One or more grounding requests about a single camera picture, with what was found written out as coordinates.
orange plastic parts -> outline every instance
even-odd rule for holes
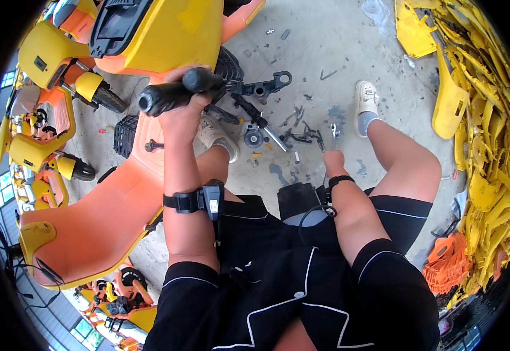
[[[423,276],[435,294],[445,294],[467,276],[469,267],[465,256],[465,236],[456,231],[447,238],[438,238],[428,255]]]

plastic bag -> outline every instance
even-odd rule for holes
[[[390,20],[390,11],[382,0],[364,0],[362,12],[374,21],[382,36],[395,38],[395,22]]]

black plastic crate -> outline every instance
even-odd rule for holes
[[[130,156],[137,127],[138,116],[126,116],[116,124],[113,149],[120,156],[124,158]]]

foot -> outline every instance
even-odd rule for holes
[[[354,98],[354,131],[359,137],[368,137],[368,125],[379,119],[377,89],[369,81],[361,80],[357,83]]]
[[[207,148],[212,147],[212,145],[220,145],[225,148],[230,154],[230,163],[237,161],[239,158],[239,146],[223,131],[218,121],[205,113],[200,118],[196,137]]]

orange scooter seat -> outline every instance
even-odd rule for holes
[[[69,206],[21,215],[25,260],[46,271],[29,267],[36,282],[64,290],[95,280],[146,235],[163,206],[163,150],[146,152],[150,139],[163,143],[160,124],[141,113],[130,157],[97,187]]]

